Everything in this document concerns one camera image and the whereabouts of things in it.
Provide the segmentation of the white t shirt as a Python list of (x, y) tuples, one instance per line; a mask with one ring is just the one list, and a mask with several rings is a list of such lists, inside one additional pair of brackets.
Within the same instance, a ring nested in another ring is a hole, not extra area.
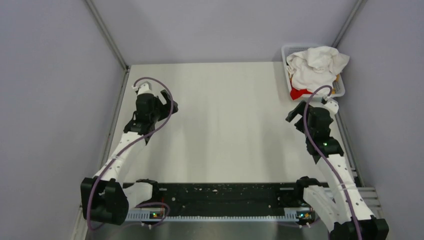
[(330, 46), (309, 47), (284, 58), (291, 86), (308, 93), (332, 85), (350, 61), (350, 56)]

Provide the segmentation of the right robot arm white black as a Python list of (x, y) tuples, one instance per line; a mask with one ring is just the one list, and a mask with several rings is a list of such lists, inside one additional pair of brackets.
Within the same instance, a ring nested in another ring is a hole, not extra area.
[(385, 240), (389, 226), (366, 204), (346, 163), (344, 151), (334, 137), (330, 124), (338, 104), (326, 100), (323, 106), (301, 101), (291, 110), (286, 121), (301, 118), (295, 128), (305, 135), (306, 150), (313, 158), (328, 185), (303, 176), (295, 183), (293, 200), (299, 206), (311, 206), (325, 224), (331, 240)]

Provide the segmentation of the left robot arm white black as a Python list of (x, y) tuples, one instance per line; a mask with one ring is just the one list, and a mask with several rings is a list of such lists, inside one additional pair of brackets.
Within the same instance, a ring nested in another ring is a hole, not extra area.
[(115, 150), (93, 177), (84, 178), (80, 184), (83, 217), (88, 225), (92, 221), (121, 225), (129, 210), (138, 204), (154, 207), (160, 202), (161, 194), (155, 190), (154, 181), (138, 180), (125, 185), (124, 180), (138, 154), (159, 130), (156, 124), (166, 124), (178, 111), (178, 104), (167, 87), (160, 92), (165, 101), (153, 93), (149, 82), (133, 89), (135, 111), (124, 126)]

